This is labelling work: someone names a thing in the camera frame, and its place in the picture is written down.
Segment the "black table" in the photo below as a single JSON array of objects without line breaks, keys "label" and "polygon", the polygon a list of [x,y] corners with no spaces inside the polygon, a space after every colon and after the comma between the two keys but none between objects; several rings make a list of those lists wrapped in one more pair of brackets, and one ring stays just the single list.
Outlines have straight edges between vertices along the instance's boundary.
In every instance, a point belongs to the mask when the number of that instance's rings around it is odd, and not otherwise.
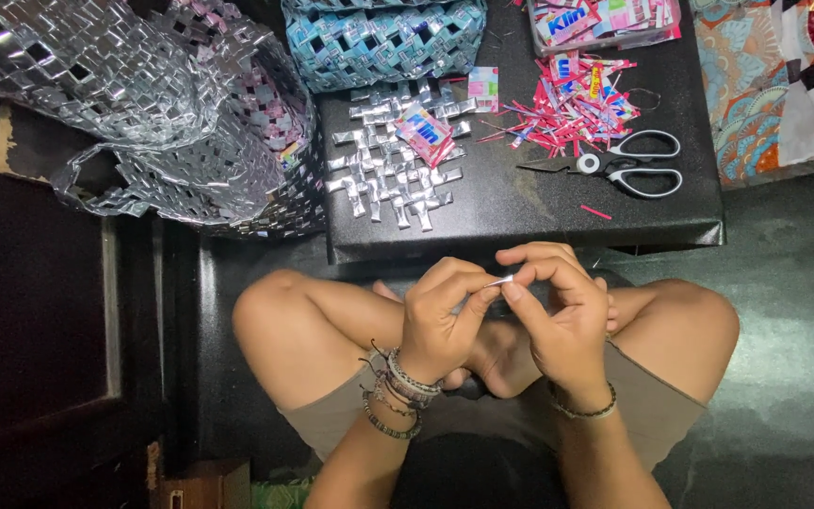
[{"label": "black table", "polygon": [[[526,13],[489,0],[488,26],[477,65],[497,66],[501,101],[515,99],[529,105],[540,70],[534,62],[532,34]],[[619,90],[642,88],[661,94],[656,110],[627,126],[659,129],[675,134],[682,144],[674,167],[684,174],[683,187],[670,197],[642,200],[621,193],[606,179],[538,173],[515,168],[518,162],[545,156],[545,151],[525,142],[514,150],[507,139],[474,143],[494,130],[477,119],[503,127],[517,123],[516,116],[494,117],[469,113],[459,120],[472,124],[472,139],[458,139],[468,156],[439,166],[444,172],[463,169],[463,179],[437,187],[449,190],[454,203],[430,212],[433,230],[422,232],[417,217],[412,227],[399,230],[388,202],[382,203],[382,222],[368,215],[354,217],[344,190],[330,193],[328,202],[329,261],[348,263],[419,255],[465,255],[474,251],[515,246],[531,240],[554,240],[575,246],[716,246],[724,241],[721,188],[718,182],[712,133],[708,122],[702,74],[696,54],[692,16],[681,1],[683,38],[655,46],[618,52],[599,50],[603,58],[623,58],[638,64],[627,69]],[[497,34],[503,42],[494,37]],[[455,83],[458,86],[466,83]],[[654,100],[639,95],[639,105]],[[351,121],[349,92],[318,97],[326,156],[355,151],[353,144],[336,147],[331,133],[360,128]],[[335,173],[333,177],[345,175]],[[585,204],[612,216],[606,220],[582,210]]]}]

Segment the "scissor handle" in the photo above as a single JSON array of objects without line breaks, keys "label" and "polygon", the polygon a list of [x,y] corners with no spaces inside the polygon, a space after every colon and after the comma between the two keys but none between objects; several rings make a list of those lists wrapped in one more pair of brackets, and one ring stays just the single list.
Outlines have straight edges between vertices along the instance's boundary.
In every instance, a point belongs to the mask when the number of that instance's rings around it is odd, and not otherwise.
[{"label": "scissor handle", "polygon": [[[671,144],[674,145],[674,151],[666,152],[664,154],[631,154],[624,150],[624,145],[627,145],[629,141],[635,140],[637,138],[642,138],[645,136],[670,141]],[[612,154],[617,154],[618,156],[634,157],[643,162],[649,162],[653,158],[667,159],[671,157],[676,157],[680,153],[680,141],[669,132],[648,129],[644,131],[636,131],[630,134],[629,136],[627,136],[627,138],[623,139],[619,144],[609,148],[608,152],[611,152]]]},{"label": "scissor handle", "polygon": [[[634,188],[627,182],[627,176],[633,175],[634,173],[645,173],[649,175],[670,175],[674,177],[675,183],[671,190],[665,191],[663,193],[645,193],[640,191],[639,189]],[[611,171],[607,176],[611,182],[614,183],[615,186],[619,186],[622,189],[630,192],[630,194],[642,197],[642,198],[663,198],[669,197],[673,193],[677,192],[680,189],[680,186],[684,183],[684,176],[677,170],[673,168],[625,168],[625,169],[616,169]]]}]

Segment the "klin logo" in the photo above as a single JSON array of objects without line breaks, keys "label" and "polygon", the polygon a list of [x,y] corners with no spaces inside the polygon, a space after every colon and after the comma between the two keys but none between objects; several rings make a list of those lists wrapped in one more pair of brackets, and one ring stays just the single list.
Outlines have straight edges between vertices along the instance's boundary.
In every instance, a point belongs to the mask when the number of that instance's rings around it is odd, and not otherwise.
[{"label": "klin logo", "polygon": [[435,134],[435,128],[432,126],[431,123],[426,122],[426,119],[423,118],[423,115],[413,115],[413,117],[408,119],[407,122],[416,124],[417,134],[422,136],[423,139],[428,144],[431,145],[439,139],[438,135]]},{"label": "klin logo", "polygon": [[582,7],[567,11],[548,22],[548,31],[552,34],[557,33],[559,30],[564,30],[568,26],[573,25],[584,16],[586,16],[586,9]]}]

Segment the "khaki shorts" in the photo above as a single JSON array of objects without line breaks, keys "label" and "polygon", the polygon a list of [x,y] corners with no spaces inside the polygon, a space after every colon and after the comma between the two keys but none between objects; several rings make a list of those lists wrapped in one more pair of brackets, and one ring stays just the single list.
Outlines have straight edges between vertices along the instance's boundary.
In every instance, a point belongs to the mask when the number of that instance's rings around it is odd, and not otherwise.
[{"label": "khaki shorts", "polygon": [[[375,368],[384,360],[375,355]],[[618,409],[630,441],[648,471],[667,456],[705,411],[705,406],[671,387],[605,343],[605,371],[618,394]],[[300,437],[325,461],[358,416],[363,416],[363,387],[373,387],[375,375],[365,366],[341,387],[305,407],[281,411]],[[414,440],[445,433],[475,433],[513,439],[536,450],[557,450],[559,419],[549,405],[545,378],[511,399],[483,396],[471,400],[439,396],[423,411],[423,430]]]}]

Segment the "bracelet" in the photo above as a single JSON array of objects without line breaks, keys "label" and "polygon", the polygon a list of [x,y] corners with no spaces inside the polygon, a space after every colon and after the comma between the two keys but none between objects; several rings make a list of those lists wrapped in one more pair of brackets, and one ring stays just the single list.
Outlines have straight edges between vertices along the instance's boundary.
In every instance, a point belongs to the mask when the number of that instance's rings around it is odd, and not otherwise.
[{"label": "bracelet", "polygon": [[378,402],[382,403],[383,405],[385,405],[390,411],[392,411],[394,413],[397,413],[397,414],[400,414],[400,415],[404,416],[405,418],[409,418],[410,416],[417,415],[417,411],[410,408],[410,402],[409,401],[403,401],[402,399],[392,395],[392,397],[394,399],[397,399],[398,401],[401,401],[401,403],[403,403],[404,405],[408,406],[407,407],[408,410],[396,409],[394,407],[394,405],[392,405],[391,402],[388,400],[388,398],[385,398],[385,392],[382,389],[382,386],[384,385],[384,383],[385,383],[385,378],[383,378],[383,377],[378,377],[378,378],[375,379],[375,388],[373,390],[373,396],[375,396],[376,401],[378,401]]},{"label": "bracelet", "polygon": [[397,431],[391,429],[390,427],[382,424],[379,421],[379,418],[375,416],[372,409],[369,408],[369,391],[363,391],[363,411],[366,412],[366,416],[369,418],[369,422],[378,429],[380,432],[389,435],[391,438],[397,438],[398,440],[410,440],[413,439],[414,436],[420,433],[420,428],[422,426],[422,422],[420,421],[420,414],[416,416],[416,423],[413,424],[413,427],[408,429],[407,431]]},{"label": "bracelet", "polygon": [[434,396],[416,392],[412,387],[405,386],[400,379],[392,376],[390,371],[386,371],[383,377],[385,385],[390,388],[391,393],[399,396],[399,399],[410,409],[423,410],[429,406],[434,398]]},{"label": "bracelet", "polygon": [[611,415],[614,412],[614,405],[618,402],[618,395],[614,392],[614,386],[611,385],[611,382],[608,383],[608,389],[611,391],[611,402],[602,410],[597,412],[590,412],[586,414],[582,414],[580,412],[574,412],[573,410],[569,410],[565,408],[561,403],[558,402],[558,397],[554,394],[554,390],[557,385],[554,382],[550,382],[548,384],[549,392],[552,394],[552,407],[557,410],[560,410],[564,413],[569,419],[604,419],[607,416]]},{"label": "bracelet", "polygon": [[416,392],[422,392],[427,396],[437,396],[441,392],[441,386],[444,384],[444,381],[439,380],[435,382],[435,385],[426,385],[424,383],[420,383],[413,378],[410,378],[407,373],[401,369],[401,365],[398,364],[398,353],[401,352],[401,347],[397,347],[391,350],[391,353],[388,354],[388,358],[386,362],[388,363],[388,370],[398,379],[403,382],[404,385],[413,388]]}]

